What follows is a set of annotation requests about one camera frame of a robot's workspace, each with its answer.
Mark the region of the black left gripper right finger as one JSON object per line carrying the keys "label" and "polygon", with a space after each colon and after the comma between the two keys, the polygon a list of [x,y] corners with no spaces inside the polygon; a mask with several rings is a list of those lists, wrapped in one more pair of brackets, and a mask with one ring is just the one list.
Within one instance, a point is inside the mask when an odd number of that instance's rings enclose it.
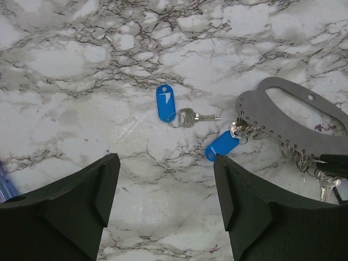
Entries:
{"label": "black left gripper right finger", "polygon": [[347,205],[285,190],[217,156],[214,176],[235,260],[347,260]]}

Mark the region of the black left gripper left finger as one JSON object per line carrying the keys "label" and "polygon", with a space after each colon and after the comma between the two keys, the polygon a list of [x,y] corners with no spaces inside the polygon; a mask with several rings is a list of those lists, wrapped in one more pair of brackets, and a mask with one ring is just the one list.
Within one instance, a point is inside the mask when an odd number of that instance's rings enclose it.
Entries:
{"label": "black left gripper left finger", "polygon": [[96,260],[119,171],[111,153],[1,203],[1,260]]}

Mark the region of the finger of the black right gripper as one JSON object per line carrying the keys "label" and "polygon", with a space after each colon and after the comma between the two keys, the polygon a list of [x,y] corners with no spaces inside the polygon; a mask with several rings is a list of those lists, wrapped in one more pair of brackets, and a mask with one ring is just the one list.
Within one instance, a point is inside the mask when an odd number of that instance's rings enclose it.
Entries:
{"label": "finger of the black right gripper", "polygon": [[347,178],[347,155],[322,154],[319,170],[333,177]]}

